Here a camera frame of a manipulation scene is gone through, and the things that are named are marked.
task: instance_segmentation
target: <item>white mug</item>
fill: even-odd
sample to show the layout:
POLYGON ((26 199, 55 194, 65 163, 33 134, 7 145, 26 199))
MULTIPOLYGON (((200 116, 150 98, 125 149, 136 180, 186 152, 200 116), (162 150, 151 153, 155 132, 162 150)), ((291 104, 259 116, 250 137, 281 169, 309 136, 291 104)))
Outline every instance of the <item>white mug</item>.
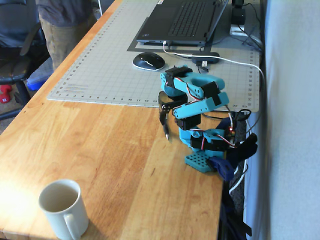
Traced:
POLYGON ((88 228, 81 189, 73 180, 60 179, 47 185, 40 193, 39 206, 61 240, 77 240, 88 228))

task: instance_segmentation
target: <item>laptop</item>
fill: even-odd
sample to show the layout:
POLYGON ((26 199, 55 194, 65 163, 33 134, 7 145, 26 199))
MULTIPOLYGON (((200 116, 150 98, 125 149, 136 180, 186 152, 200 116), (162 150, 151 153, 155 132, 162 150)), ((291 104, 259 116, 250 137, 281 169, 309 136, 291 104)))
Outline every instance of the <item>laptop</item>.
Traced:
POLYGON ((229 0, 159 0, 137 35, 141 43, 203 45, 229 0))

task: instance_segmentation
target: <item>black mouse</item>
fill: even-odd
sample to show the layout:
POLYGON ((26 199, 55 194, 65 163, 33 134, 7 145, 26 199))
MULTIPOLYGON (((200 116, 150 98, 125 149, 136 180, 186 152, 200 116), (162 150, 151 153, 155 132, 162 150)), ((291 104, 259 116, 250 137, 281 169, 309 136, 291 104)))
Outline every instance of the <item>black mouse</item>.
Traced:
POLYGON ((133 65, 139 69, 157 71, 164 67, 165 60, 153 52, 143 52, 133 59, 133 65))

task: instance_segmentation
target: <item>person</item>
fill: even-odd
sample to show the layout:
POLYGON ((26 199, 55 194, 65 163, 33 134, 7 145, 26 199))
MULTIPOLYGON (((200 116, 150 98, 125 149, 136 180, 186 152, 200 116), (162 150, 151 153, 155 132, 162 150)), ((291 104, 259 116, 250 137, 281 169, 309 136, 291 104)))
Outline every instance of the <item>person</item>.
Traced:
POLYGON ((92 3, 91 0, 35 0, 35 3, 56 70, 97 21, 92 3))

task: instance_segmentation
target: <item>wooden desk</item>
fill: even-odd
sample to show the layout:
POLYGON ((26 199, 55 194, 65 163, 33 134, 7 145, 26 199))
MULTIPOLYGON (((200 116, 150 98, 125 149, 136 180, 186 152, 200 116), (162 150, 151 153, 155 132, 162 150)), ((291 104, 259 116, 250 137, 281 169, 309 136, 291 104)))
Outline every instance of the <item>wooden desk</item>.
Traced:
MULTIPOLYGON (((48 93, 120 4, 97 24, 0 136, 0 238, 54 239, 42 188, 77 181, 90 225, 83 239, 216 239, 222 180, 185 165, 190 152, 158 109, 59 102, 48 93)), ((204 128, 216 121, 204 120, 204 128)))

